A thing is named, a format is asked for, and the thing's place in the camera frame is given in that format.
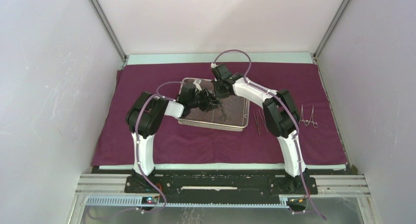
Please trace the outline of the metal mesh instrument tray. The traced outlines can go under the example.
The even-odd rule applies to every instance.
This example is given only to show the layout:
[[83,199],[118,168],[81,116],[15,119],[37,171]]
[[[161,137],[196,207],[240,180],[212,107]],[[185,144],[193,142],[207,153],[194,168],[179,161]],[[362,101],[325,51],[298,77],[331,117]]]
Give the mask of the metal mesh instrument tray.
[[209,112],[203,112],[199,108],[191,109],[186,117],[178,119],[178,123],[226,131],[243,131],[249,122],[250,101],[239,96],[229,96],[219,101],[220,106]]

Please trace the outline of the steel surgical forceps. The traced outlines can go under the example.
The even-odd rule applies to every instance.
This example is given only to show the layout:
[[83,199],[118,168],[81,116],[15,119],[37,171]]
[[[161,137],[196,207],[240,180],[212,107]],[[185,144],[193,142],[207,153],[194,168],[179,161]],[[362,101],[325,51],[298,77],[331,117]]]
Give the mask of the steel surgical forceps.
[[319,127],[319,124],[314,120],[314,105],[312,106],[309,124],[311,124],[314,128]]

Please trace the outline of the magenta surgical wrap cloth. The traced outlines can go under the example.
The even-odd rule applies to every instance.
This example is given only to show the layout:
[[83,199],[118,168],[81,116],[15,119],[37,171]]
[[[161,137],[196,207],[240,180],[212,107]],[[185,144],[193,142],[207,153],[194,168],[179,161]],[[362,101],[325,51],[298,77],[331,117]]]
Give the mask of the magenta surgical wrap cloth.
[[[307,165],[341,165],[347,158],[341,145],[329,102],[315,64],[259,63],[252,66],[228,62],[232,73],[248,72],[248,78],[266,88],[286,89],[304,118],[308,120],[314,105],[312,125],[300,125],[300,148]],[[128,65],[117,74],[117,85],[109,113],[98,139],[93,166],[132,165],[134,144],[126,116],[144,91],[159,90],[175,97],[179,81],[186,77],[213,79],[208,63]],[[260,135],[251,120],[241,132],[181,125],[164,117],[154,141],[156,164],[256,163],[278,164],[283,154],[276,137],[266,132],[260,120]]]

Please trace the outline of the steel hemostat clamp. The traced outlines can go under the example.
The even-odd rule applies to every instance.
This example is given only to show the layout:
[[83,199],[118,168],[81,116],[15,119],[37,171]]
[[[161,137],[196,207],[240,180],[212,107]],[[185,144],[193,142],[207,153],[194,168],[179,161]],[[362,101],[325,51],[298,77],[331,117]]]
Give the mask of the steel hemostat clamp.
[[308,126],[309,125],[309,121],[305,120],[305,118],[304,118],[303,105],[301,105],[300,122],[303,123],[304,126]]

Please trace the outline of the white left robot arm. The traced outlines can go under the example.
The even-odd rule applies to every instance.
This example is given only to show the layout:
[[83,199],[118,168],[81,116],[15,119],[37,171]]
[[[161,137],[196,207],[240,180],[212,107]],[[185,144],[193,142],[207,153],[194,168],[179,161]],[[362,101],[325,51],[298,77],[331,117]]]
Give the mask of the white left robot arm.
[[159,93],[142,92],[127,113],[126,123],[134,142],[132,176],[137,179],[136,186],[143,193],[149,193],[155,187],[152,177],[155,169],[153,144],[163,118],[169,116],[180,119],[189,115],[194,108],[209,112],[221,106],[220,100],[198,83],[181,84],[180,93],[175,99]]

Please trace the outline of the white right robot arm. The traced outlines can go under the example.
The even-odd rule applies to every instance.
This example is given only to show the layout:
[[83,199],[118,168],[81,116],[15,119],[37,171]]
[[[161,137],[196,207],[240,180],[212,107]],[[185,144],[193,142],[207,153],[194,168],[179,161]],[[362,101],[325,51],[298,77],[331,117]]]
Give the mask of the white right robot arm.
[[229,96],[243,97],[261,107],[265,125],[280,144],[285,172],[286,189],[293,194],[305,187],[309,178],[299,143],[300,114],[287,90],[273,90],[261,86],[240,73],[232,74],[225,64],[211,63],[214,75],[215,96],[223,99]]

